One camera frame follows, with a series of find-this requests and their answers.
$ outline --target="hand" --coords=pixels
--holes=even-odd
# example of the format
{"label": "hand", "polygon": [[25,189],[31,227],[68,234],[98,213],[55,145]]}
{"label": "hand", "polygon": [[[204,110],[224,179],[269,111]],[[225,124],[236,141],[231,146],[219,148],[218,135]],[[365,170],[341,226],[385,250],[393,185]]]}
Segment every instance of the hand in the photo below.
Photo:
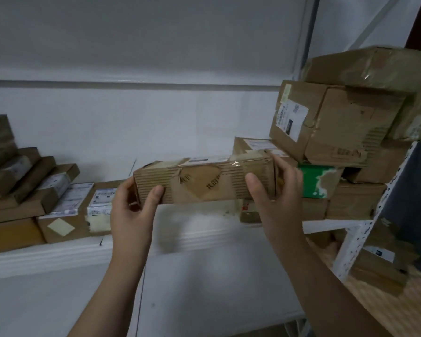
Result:
{"label": "hand", "polygon": [[248,190],[256,203],[265,235],[273,249],[284,249],[306,243],[303,232],[303,173],[280,157],[273,155],[283,172],[284,186],[275,201],[268,198],[264,186],[252,173],[245,176]]}
{"label": "hand", "polygon": [[131,264],[140,258],[146,261],[151,245],[154,214],[164,194],[162,186],[151,189],[140,211],[138,205],[132,205],[135,202],[134,187],[134,177],[130,177],[118,187],[112,201],[112,259],[118,263]]}

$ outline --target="stack of boxes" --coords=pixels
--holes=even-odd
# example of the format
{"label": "stack of boxes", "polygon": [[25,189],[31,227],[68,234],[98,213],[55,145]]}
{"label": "stack of boxes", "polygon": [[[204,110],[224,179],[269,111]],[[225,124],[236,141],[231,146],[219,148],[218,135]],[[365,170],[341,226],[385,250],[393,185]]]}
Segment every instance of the stack of boxes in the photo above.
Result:
{"label": "stack of boxes", "polygon": [[97,220],[87,205],[102,188],[115,193],[120,181],[71,184],[78,175],[76,164],[56,165],[35,147],[18,149],[7,116],[0,115],[0,252],[109,234],[109,214]]}

